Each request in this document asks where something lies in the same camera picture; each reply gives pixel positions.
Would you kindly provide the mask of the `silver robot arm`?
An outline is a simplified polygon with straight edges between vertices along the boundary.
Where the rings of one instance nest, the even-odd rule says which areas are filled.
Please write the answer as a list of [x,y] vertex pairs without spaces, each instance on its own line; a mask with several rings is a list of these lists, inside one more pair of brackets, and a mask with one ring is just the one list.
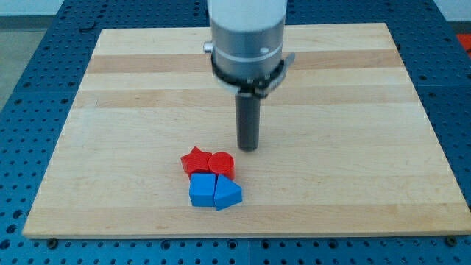
[[261,100],[285,79],[295,54],[282,57],[286,0],[208,0],[215,78],[235,95],[238,148],[258,148]]

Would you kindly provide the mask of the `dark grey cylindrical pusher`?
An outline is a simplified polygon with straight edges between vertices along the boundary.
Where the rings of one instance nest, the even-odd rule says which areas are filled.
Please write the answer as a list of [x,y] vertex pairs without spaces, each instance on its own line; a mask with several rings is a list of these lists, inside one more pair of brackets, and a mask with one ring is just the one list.
[[251,152],[258,148],[260,99],[254,96],[235,96],[235,116],[238,148]]

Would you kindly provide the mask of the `black flange mount ring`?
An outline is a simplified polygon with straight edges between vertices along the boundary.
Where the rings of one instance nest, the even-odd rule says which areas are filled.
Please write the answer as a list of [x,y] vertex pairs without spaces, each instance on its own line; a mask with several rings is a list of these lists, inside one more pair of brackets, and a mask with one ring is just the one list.
[[212,72],[218,83],[236,96],[254,96],[265,99],[285,79],[288,68],[295,61],[295,53],[283,58],[277,67],[270,73],[257,78],[238,78],[225,74],[216,64],[211,55]]

